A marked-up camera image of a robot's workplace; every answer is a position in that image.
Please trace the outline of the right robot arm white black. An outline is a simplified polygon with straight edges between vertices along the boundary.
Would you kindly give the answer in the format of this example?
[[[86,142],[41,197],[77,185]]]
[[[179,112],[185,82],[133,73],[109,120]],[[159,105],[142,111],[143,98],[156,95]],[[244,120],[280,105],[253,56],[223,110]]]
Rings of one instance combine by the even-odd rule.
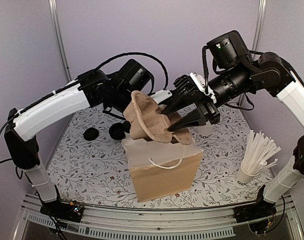
[[[210,40],[202,48],[204,75],[184,75],[175,83],[172,100],[163,110],[168,115],[190,104],[196,109],[170,126],[171,131],[198,127],[220,120],[218,108],[245,93],[266,90],[278,99],[304,129],[304,83],[286,60],[273,52],[259,52],[254,60],[236,30]],[[304,178],[304,135],[298,140],[287,165],[260,188],[250,213],[261,218],[270,206]]]

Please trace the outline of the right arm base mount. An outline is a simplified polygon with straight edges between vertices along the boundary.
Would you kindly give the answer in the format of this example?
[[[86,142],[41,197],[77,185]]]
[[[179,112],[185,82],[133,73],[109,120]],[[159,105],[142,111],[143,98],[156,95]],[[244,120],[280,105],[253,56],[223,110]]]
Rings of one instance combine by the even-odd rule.
[[[274,223],[276,208],[274,203],[259,200],[252,204],[237,206],[233,212],[237,223],[248,222],[252,233],[262,235],[267,233]]]

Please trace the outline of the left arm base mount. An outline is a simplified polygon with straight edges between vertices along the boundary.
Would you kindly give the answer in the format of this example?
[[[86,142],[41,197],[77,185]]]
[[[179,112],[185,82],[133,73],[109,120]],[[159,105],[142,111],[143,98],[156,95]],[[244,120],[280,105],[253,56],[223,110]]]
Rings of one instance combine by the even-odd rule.
[[[59,200],[53,202],[41,201],[42,207],[40,212],[48,215],[49,217],[67,220],[71,222],[80,223],[84,206],[76,201],[64,203]]]

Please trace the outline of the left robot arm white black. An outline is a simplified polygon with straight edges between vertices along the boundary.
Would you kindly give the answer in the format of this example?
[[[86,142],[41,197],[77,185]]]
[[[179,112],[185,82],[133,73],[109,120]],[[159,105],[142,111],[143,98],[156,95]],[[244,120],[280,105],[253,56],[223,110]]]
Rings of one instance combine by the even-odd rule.
[[[123,112],[131,101],[131,92],[153,81],[145,67],[130,59],[114,73],[89,70],[38,102],[11,111],[12,119],[4,134],[9,153],[55,217],[62,217],[66,206],[59,201],[58,191],[40,161],[36,134],[69,115],[100,104]]]

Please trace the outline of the brown paper bag white handles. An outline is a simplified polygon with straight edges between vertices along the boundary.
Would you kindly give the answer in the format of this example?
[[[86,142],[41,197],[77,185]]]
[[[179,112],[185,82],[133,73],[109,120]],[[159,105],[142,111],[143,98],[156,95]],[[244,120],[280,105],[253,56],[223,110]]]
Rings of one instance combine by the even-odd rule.
[[[183,145],[126,138],[121,144],[138,202],[191,189],[203,157],[194,140]]]

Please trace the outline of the brown cardboard cup carrier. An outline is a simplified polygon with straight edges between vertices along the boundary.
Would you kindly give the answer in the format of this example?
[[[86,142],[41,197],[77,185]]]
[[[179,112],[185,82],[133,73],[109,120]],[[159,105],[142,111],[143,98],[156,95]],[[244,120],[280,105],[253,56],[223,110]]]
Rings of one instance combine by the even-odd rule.
[[[151,139],[158,143],[180,143],[190,145],[192,135],[188,128],[171,131],[172,124],[178,122],[181,116],[177,112],[170,115],[162,114],[161,108],[150,96],[135,90],[131,93],[131,102],[123,115],[131,125],[130,136],[134,140]]]

